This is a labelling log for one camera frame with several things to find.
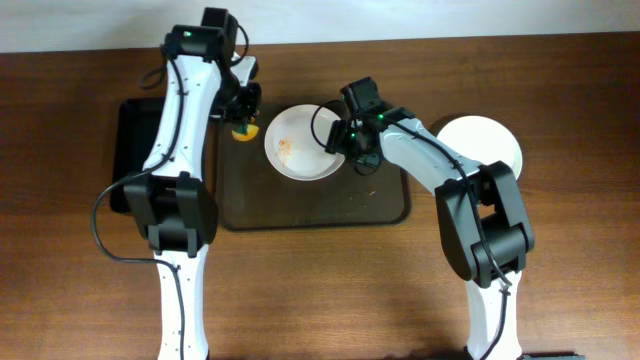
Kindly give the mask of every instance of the empty white plate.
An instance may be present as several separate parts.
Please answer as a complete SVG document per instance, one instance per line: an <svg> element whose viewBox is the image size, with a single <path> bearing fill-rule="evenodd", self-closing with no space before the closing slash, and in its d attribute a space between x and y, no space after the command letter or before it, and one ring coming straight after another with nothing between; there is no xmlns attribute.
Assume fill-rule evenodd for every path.
<svg viewBox="0 0 640 360"><path fill-rule="evenodd" d="M311 181L331 175L344 162L341 154L327 154L311 135L311 116L317 105L298 105L278 114L264 137L264 151L271 165L282 175ZM315 132L326 142L331 124L340 120L333 111L323 108L315 119Z"/></svg>
<svg viewBox="0 0 640 360"><path fill-rule="evenodd" d="M448 123L436 136L460 155L485 165L501 160L516 179L522 171L522 150L515 136L499 122L483 116L463 116Z"/></svg>

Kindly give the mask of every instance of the black placemat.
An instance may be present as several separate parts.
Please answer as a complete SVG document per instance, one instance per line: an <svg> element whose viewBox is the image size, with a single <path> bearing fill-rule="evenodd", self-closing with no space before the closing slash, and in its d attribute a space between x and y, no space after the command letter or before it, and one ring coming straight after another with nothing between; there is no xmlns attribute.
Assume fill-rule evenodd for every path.
<svg viewBox="0 0 640 360"><path fill-rule="evenodd" d="M387 162L370 176L345 162L316 181L289 179L274 169L264 151L273 118L292 105L260 107L260 132L235 141L229 127L219 132L216 198L220 222L230 230L397 224L411 211L407 175ZM340 108L331 108L342 115Z"/></svg>

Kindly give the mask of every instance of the wooden table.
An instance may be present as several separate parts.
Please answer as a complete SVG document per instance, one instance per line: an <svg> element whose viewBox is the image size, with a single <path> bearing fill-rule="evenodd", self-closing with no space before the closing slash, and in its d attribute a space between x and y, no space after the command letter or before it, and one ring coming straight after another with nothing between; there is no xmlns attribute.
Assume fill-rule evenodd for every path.
<svg viewBox="0 0 640 360"><path fill-rule="evenodd" d="M255 46L264 101L321 102L372 76L427 124L482 114L519 139L536 248L518 295L525 352L640 356L640 33ZM157 50L0 56L0 357L152 359L153 266L115 264L89 234L118 105ZM213 358L406 357L461 349L464 286L412 181L396 227L231 233L207 259ZM118 254L150 255L129 217L100 213Z"/></svg>

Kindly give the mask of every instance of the black tray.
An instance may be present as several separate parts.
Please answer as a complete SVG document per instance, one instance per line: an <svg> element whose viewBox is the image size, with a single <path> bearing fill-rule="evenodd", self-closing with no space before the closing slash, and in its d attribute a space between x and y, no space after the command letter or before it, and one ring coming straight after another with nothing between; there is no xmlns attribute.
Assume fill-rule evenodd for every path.
<svg viewBox="0 0 640 360"><path fill-rule="evenodd" d="M120 108L114 181L139 171L160 123L164 98L130 99ZM271 120L286 106L263 104L256 139L238 142L231 127L218 131L216 200L220 223L233 231L391 225L411 211L407 175L383 163L370 176L358 175L349 163L327 178L303 182L281 175L264 152L264 134ZM342 115L340 108L332 108ZM111 208L127 213L121 189L111 195Z"/></svg>

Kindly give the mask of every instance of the black bracket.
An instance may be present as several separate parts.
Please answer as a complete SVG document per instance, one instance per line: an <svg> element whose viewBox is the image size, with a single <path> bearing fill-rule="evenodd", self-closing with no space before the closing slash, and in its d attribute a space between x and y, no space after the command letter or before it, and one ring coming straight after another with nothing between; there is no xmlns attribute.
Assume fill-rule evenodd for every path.
<svg viewBox="0 0 640 360"><path fill-rule="evenodd" d="M190 258L213 242L218 208L202 181L182 172L178 178L152 175L125 185L124 194L138 231L149 247L185 251Z"/></svg>
<svg viewBox="0 0 640 360"><path fill-rule="evenodd" d="M524 269L534 237L511 168L500 161L481 166L469 181L476 199L494 206L494 213L482 219L482 228L500 269ZM442 249L449 265L463 280L489 287L497 274L480 243L465 183L447 181L435 189L435 194Z"/></svg>

